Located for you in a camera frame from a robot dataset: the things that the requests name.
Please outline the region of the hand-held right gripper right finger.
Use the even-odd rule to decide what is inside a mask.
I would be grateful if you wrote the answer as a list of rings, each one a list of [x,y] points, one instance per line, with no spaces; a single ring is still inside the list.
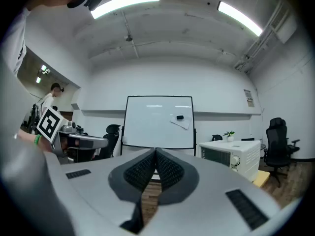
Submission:
[[[300,204],[284,208],[227,166],[166,149],[197,177],[184,175],[162,191],[158,208],[145,227],[147,236],[274,236]]]

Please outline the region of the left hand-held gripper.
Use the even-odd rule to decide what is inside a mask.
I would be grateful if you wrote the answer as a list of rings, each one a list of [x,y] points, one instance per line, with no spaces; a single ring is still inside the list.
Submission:
[[[46,108],[36,127],[37,131],[45,137],[61,164],[78,162],[78,147],[67,146],[67,139],[70,135],[79,134],[74,122],[65,119],[60,112],[53,108]],[[108,139],[88,135],[80,135],[79,148],[105,148],[108,146]]]

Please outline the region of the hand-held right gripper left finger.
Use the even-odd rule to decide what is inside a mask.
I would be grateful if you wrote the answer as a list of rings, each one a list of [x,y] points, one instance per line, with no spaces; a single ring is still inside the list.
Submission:
[[[76,236],[155,236],[144,225],[141,197],[150,180],[145,170],[154,150],[141,150],[111,159],[60,164],[46,153],[55,193],[64,205]]]

